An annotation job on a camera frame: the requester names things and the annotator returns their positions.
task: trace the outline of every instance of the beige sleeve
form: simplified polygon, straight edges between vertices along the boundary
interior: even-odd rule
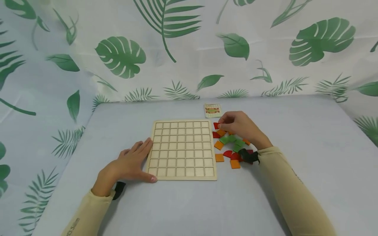
[[[114,194],[112,190],[110,196],[98,197],[89,191],[61,236],[96,236]]]
[[[334,236],[324,210],[297,177],[279,148],[258,151],[261,172],[269,180],[293,236]]]

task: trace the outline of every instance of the right hand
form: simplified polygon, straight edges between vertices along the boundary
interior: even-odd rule
[[[219,119],[218,128],[231,131],[250,141],[258,150],[272,147],[268,137],[242,111],[228,111]]]

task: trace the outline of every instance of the white table surface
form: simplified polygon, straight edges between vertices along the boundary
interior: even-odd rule
[[[99,170],[150,136],[155,120],[203,119],[204,103],[245,111],[283,151],[339,235],[377,235],[378,148],[323,96],[101,104],[33,235],[59,235]],[[231,169],[225,158],[217,171],[217,181],[127,182],[99,235],[290,235],[258,165]]]

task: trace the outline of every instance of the orange tile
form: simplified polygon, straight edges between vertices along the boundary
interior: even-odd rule
[[[243,139],[243,142],[245,142],[248,146],[251,145],[251,143],[246,139]]]
[[[215,144],[214,144],[214,147],[216,147],[218,150],[222,150],[224,144],[220,141],[217,141]]]
[[[226,131],[218,130],[217,133],[219,134],[220,137],[223,137],[226,134]]]
[[[239,163],[238,160],[231,160],[230,164],[231,164],[232,169],[239,169],[240,168],[240,163]]]
[[[223,157],[223,154],[215,154],[215,161],[216,162],[224,162],[225,159]]]

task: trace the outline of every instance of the monstera leaf print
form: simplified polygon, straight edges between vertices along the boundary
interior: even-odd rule
[[[354,40],[356,28],[338,17],[319,21],[303,29],[291,43],[289,59],[294,66],[307,66],[324,57],[324,52],[341,52]]]
[[[178,3],[187,0],[134,0],[136,7],[147,23],[163,39],[165,50],[173,62],[176,60],[168,50],[167,38],[177,38],[200,29],[197,24],[200,20],[194,20],[199,15],[187,14],[185,12],[196,10],[203,6],[182,6]]]
[[[96,52],[110,71],[124,79],[133,78],[146,62],[146,54],[135,41],[125,37],[110,37],[99,42]]]

